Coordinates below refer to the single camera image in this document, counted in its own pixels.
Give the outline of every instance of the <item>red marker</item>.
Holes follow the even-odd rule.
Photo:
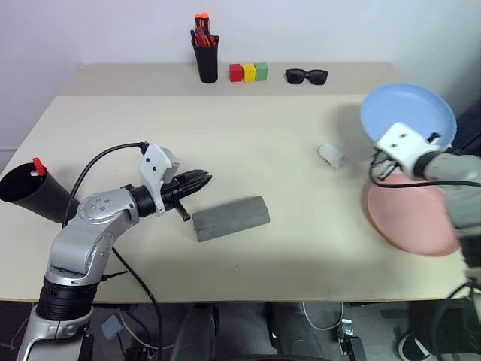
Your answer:
[[[40,158],[34,158],[33,159],[33,165],[34,165],[35,170],[37,171],[38,175],[40,175],[41,177],[43,177],[47,173],[44,165],[40,161]]]

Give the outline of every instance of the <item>green block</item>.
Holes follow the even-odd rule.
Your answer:
[[[256,62],[256,81],[268,79],[268,65],[265,62]]]

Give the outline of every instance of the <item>white wall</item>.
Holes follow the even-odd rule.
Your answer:
[[[82,62],[192,61],[197,11],[223,62],[391,62],[457,113],[480,93],[481,0],[2,0],[0,149],[21,143]]]

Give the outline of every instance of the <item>shoe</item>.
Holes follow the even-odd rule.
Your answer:
[[[423,361],[431,354],[413,333],[408,333],[398,342],[398,356],[403,361]]]

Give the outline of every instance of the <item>yellow block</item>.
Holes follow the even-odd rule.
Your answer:
[[[256,67],[254,64],[243,64],[242,69],[244,70],[244,81],[256,81]]]

